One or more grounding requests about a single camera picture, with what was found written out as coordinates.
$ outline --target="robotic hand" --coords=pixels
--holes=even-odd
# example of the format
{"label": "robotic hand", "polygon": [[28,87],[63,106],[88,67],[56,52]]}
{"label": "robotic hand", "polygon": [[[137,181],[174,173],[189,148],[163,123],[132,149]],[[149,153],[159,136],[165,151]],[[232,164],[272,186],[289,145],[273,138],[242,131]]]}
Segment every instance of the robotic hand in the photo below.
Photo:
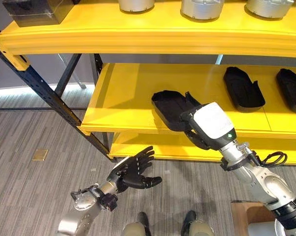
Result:
{"label": "robotic hand", "polygon": [[[161,98],[162,100],[157,102],[165,101],[173,112],[179,111],[180,116],[176,117],[184,123],[181,127],[187,127],[183,130],[187,137],[201,149],[218,150],[223,156],[221,164],[223,170],[233,172],[239,181],[250,188],[252,195],[283,225],[286,236],[296,236],[296,196],[280,176],[267,168],[277,166],[283,157],[281,164],[284,163],[287,155],[276,152],[264,161],[260,161],[256,153],[249,149],[249,143],[238,143],[231,120],[217,103],[201,105],[189,93],[186,93],[184,99],[175,93],[177,92],[159,92],[152,99]],[[161,118],[165,123],[168,123],[169,119],[164,114],[168,113],[170,110],[161,112]],[[266,161],[275,155],[280,157],[267,164]]]}
{"label": "robotic hand", "polygon": [[104,184],[72,192],[75,209],[63,217],[57,235],[85,236],[101,210],[113,211],[117,207],[115,194],[124,192],[128,187],[145,189],[161,183],[161,177],[142,175],[146,168],[152,166],[152,149],[150,146],[135,156],[124,158],[113,168]]}

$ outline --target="yellow shelving unit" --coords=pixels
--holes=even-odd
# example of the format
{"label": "yellow shelving unit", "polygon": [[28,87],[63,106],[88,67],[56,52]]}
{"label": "yellow shelving unit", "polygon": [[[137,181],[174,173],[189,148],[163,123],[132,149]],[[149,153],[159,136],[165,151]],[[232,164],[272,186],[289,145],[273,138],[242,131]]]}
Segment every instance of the yellow shelving unit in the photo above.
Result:
{"label": "yellow shelving unit", "polygon": [[59,25],[18,27],[0,33],[0,50],[16,68],[16,55],[52,53],[228,54],[296,57],[296,2],[279,20],[227,1],[220,17],[195,22],[180,13],[180,0],[159,0],[143,14],[126,14],[118,2],[81,0]]}
{"label": "yellow shelving unit", "polygon": [[182,94],[190,91],[201,103],[217,102],[241,137],[296,139],[296,114],[286,107],[276,86],[275,75],[280,67],[240,66],[251,80],[258,80],[266,100],[264,108],[253,113],[240,113],[233,106],[223,80],[227,67],[107,64],[79,129],[85,134],[93,131],[177,134],[166,127],[151,103],[155,92],[167,89]]}
{"label": "yellow shelving unit", "polygon": [[[250,147],[257,152],[261,159],[270,153],[281,150],[288,155],[286,164],[296,165],[296,140],[241,137],[238,140],[240,142],[248,141]],[[156,159],[218,162],[222,158],[218,151],[197,148],[183,133],[179,133],[179,135],[116,133],[110,157],[133,156],[149,145],[153,145]]]}
{"label": "yellow shelving unit", "polygon": [[[245,0],[227,1],[218,19],[192,21],[181,15],[180,0],[156,0],[155,7],[143,14],[121,12],[117,1],[81,0],[59,25],[20,28],[12,22],[0,33],[0,51],[17,70],[29,73],[30,69],[31,77],[38,76],[29,67],[30,62],[24,56],[28,54],[225,54],[296,58],[296,1],[287,15],[278,20],[253,15],[246,11],[245,4]],[[234,108],[227,93],[223,82],[226,67],[107,64],[78,128],[85,135],[94,131],[121,132],[114,137],[111,157],[133,155],[147,145],[154,145],[157,158],[218,161],[218,152],[202,151],[183,135],[170,131],[151,104],[151,96],[160,90],[190,91],[202,103],[218,102],[232,119],[239,139],[250,141],[261,156],[282,149],[290,156],[288,163],[296,164],[296,114],[287,108],[277,87],[275,75],[280,68],[239,66],[251,80],[258,80],[266,100],[262,109],[244,114]]]}

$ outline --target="metal cylinder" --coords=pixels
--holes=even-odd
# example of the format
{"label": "metal cylinder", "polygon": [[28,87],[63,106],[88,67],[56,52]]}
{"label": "metal cylinder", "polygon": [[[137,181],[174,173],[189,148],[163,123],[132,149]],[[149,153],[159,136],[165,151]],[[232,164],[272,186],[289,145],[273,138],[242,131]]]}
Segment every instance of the metal cylinder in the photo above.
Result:
{"label": "metal cylinder", "polygon": [[154,0],[118,0],[119,8],[128,12],[145,11],[154,6]]}
{"label": "metal cylinder", "polygon": [[246,7],[258,16],[282,18],[293,3],[293,0],[248,0]]}
{"label": "metal cylinder", "polygon": [[197,20],[209,20],[220,16],[224,0],[182,0],[181,12]]}

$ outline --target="black cable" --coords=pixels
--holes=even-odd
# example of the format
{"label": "black cable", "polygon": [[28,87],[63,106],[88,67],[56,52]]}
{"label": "black cable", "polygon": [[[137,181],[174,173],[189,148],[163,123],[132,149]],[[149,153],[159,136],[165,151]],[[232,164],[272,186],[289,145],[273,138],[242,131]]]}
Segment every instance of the black cable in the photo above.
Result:
{"label": "black cable", "polygon": [[[260,166],[265,167],[265,168],[277,167],[277,166],[283,165],[287,161],[287,154],[283,153],[281,151],[276,151],[272,154],[269,154],[263,161],[260,160],[260,157],[256,154],[255,151],[252,151],[252,152],[256,156],[256,158],[258,159]],[[267,163],[267,161],[274,156],[279,156],[279,157],[275,161]]]}

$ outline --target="black box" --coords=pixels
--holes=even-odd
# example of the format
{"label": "black box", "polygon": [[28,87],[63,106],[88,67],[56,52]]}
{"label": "black box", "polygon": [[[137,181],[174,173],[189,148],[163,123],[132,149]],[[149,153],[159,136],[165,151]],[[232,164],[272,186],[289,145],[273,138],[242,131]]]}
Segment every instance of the black box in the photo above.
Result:
{"label": "black box", "polygon": [[4,0],[3,5],[20,27],[26,27],[60,24],[74,3],[73,0]]}

